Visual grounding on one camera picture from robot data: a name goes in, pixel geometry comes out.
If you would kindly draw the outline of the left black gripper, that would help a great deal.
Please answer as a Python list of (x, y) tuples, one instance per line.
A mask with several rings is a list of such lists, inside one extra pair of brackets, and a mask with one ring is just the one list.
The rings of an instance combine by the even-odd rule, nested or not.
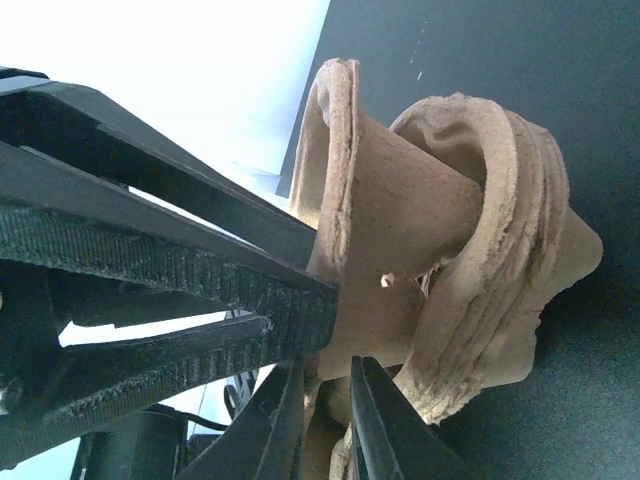
[(226, 432), (187, 467), (188, 423), (196, 416), (152, 405), (82, 436), (71, 477), (297, 479), (303, 402), (303, 362), (291, 360), (273, 368)]

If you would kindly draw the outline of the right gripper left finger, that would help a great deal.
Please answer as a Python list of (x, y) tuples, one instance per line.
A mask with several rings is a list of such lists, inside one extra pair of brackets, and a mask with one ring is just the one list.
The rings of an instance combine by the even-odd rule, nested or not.
[(1, 74), (1, 465), (319, 351), (316, 231), (101, 92)]

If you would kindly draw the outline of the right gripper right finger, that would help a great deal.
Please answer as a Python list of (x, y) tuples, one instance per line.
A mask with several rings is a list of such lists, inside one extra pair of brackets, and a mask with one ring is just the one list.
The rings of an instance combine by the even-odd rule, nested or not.
[(351, 364), (356, 479), (469, 479), (471, 470), (422, 420), (373, 357)]

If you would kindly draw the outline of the brown pulp cup carrier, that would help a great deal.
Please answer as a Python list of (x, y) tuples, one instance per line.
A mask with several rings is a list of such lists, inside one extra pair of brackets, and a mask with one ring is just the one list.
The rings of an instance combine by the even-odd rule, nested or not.
[(484, 98), (431, 96), (383, 126), (359, 105), (359, 64), (317, 72), (290, 213), (316, 232), (308, 271), (339, 288), (332, 337), (311, 360), (303, 475), (350, 479), (353, 356), (395, 370), (425, 424), (532, 370), (544, 307), (593, 272), (598, 234), (569, 205), (545, 128)]

